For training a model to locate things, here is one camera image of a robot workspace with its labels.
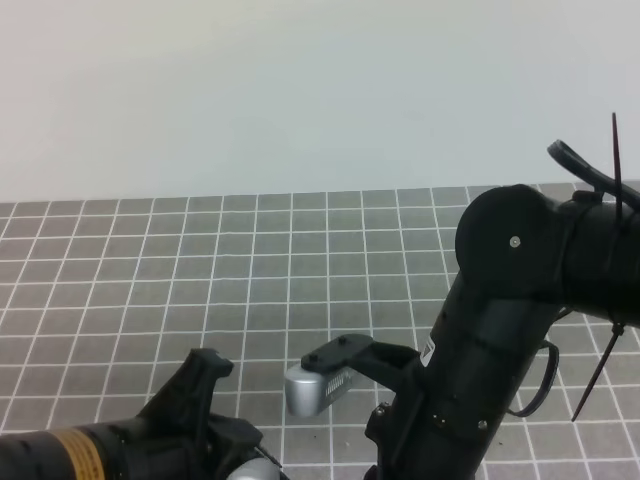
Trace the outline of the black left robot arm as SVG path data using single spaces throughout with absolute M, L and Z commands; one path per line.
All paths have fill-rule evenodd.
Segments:
M 4 435 L 4 479 L 231 479 L 278 466 L 249 422 L 214 414 L 218 380 L 234 368 L 211 348 L 192 350 L 135 416 L 75 427 Z

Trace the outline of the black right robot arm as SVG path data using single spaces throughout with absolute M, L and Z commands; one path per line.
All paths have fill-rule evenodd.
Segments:
M 562 309 L 639 323 L 639 215 L 592 192 L 489 190 L 462 215 L 455 253 L 433 349 L 366 429 L 380 479 L 472 478 Z

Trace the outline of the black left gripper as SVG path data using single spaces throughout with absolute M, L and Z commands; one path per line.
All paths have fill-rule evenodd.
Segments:
M 263 435 L 248 421 L 211 412 L 216 383 L 234 365 L 211 348 L 193 349 L 136 415 L 123 444 L 120 479 L 228 479 L 261 459 Z

